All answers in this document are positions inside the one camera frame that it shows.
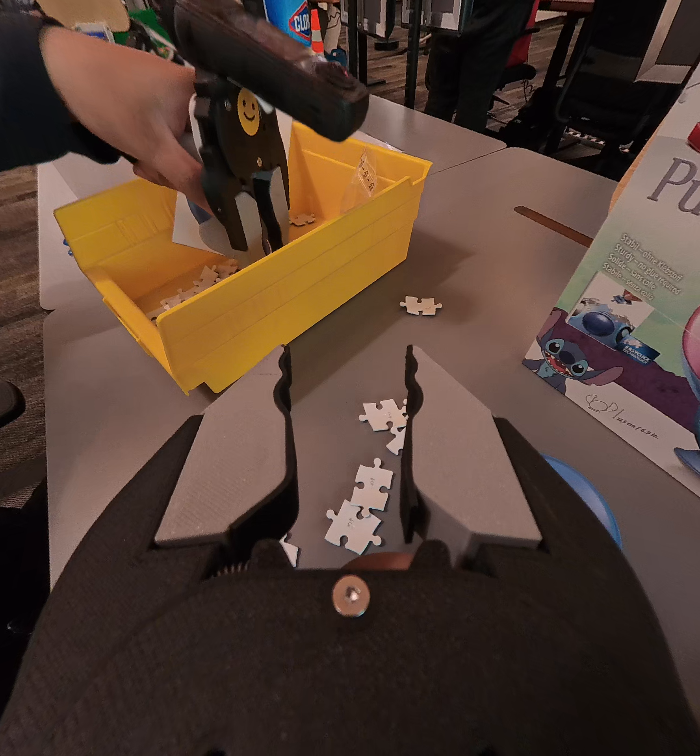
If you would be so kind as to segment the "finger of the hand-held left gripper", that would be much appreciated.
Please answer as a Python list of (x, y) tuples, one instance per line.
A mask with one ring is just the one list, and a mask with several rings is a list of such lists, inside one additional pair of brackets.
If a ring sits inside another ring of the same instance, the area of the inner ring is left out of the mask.
[(289, 242), (288, 184), (281, 168), (256, 172), (253, 176), (253, 197), (258, 207), (264, 253), (281, 249)]
[(245, 254), (249, 240), (238, 204), (243, 194), (241, 181), (204, 176), (203, 190), (212, 215), (203, 223), (203, 242), (217, 253)]

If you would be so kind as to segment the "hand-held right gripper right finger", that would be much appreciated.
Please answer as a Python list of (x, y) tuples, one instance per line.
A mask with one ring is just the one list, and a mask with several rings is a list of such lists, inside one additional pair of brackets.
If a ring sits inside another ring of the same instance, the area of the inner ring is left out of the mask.
[(536, 547), (541, 535), (491, 411), (425, 352), (405, 356), (402, 533), (449, 547)]

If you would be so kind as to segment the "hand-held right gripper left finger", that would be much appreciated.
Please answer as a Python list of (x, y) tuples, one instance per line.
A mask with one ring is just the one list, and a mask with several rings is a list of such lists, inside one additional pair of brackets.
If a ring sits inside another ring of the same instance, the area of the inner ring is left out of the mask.
[(289, 347), (279, 345), (202, 415), (155, 543), (252, 547), (298, 517)]

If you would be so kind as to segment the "white card with blue ears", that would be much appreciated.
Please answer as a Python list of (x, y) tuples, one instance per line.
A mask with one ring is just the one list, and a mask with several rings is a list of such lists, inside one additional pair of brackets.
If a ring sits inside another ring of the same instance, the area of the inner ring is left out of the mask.
[(190, 203), (181, 192), (176, 193), (172, 240), (219, 256), (238, 259), (241, 254), (232, 248), (222, 223), (195, 203)]

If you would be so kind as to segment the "pile of white puzzle pieces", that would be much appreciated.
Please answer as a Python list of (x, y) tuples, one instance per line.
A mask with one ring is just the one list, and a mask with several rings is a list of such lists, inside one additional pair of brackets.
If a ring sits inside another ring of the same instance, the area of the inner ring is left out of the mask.
[[(315, 213), (291, 215), (286, 241), (296, 241), (304, 232), (313, 230), (317, 227), (317, 220)], [(166, 296), (149, 295), (144, 302), (139, 304), (139, 308), (154, 323), (160, 315), (212, 288), (215, 284), (231, 278), (244, 267), (237, 260), (226, 257), (221, 261), (206, 264), (201, 269), (193, 271), (192, 274), (183, 276), (181, 281), (175, 282), (174, 289)]]

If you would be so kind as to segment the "yellow plastic bin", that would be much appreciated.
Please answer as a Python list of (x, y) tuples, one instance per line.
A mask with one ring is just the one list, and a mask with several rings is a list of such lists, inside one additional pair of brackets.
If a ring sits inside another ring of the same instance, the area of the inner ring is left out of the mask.
[[(340, 203), (356, 165), (374, 152), (374, 196)], [(142, 179), (54, 210), (80, 270), (139, 346), (189, 392), (220, 392), (276, 346), (291, 342), (407, 257), (431, 162), (348, 138), (335, 143), (291, 127), (291, 208), (317, 227), (231, 278), (160, 315), (139, 308), (166, 296), (215, 254), (172, 240), (176, 196)]]

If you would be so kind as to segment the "puzzle piece cluster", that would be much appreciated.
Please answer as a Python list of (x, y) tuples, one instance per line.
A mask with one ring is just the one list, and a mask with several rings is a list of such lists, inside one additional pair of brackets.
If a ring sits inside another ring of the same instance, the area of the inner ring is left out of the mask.
[(330, 417), (300, 417), (300, 509), (283, 547), (298, 569), (333, 568), (392, 537), (397, 456), (407, 400), (340, 403)]

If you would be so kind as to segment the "person's left forearm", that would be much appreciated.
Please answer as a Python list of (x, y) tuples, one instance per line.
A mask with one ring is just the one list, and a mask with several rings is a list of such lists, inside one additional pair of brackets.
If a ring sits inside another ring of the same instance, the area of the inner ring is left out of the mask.
[(41, 37), (60, 24), (0, 12), (0, 172), (38, 165), (67, 153), (112, 164), (118, 151), (80, 125), (52, 84)]

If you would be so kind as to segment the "cartoon printed puzzle box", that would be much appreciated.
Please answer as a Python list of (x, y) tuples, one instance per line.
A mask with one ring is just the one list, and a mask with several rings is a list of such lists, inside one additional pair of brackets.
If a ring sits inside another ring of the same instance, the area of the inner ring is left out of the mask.
[(700, 61), (522, 363), (700, 497)]

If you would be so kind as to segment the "person's left hand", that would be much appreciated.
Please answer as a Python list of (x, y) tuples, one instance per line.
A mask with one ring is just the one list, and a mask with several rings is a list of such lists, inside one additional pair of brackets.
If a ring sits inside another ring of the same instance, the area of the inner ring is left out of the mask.
[(202, 167), (180, 143), (194, 93), (194, 71), (58, 26), (41, 33), (50, 80), (71, 116), (135, 158), (134, 172), (185, 194), (207, 212)]

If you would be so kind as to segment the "wipes canister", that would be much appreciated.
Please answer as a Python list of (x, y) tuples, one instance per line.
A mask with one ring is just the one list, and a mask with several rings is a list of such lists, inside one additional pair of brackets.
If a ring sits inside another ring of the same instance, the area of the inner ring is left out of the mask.
[(267, 20), (292, 39), (311, 48), (310, 9), (307, 1), (263, 1)]

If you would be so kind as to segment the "clear plastic bag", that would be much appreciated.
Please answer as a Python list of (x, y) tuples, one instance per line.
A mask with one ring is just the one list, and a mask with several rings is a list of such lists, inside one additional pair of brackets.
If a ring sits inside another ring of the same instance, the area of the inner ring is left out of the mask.
[(378, 173), (375, 154), (366, 145), (343, 194), (340, 213), (348, 213), (367, 203), (374, 196), (377, 184)]

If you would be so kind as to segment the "blue round plastic dish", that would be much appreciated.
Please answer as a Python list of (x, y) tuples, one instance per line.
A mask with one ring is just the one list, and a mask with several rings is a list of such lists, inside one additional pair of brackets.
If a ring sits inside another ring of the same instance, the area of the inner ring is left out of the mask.
[(583, 474), (566, 462), (553, 458), (548, 454), (542, 454), (542, 457), (583, 500), (605, 527), (618, 547), (622, 549), (623, 544), (617, 519), (599, 491)]

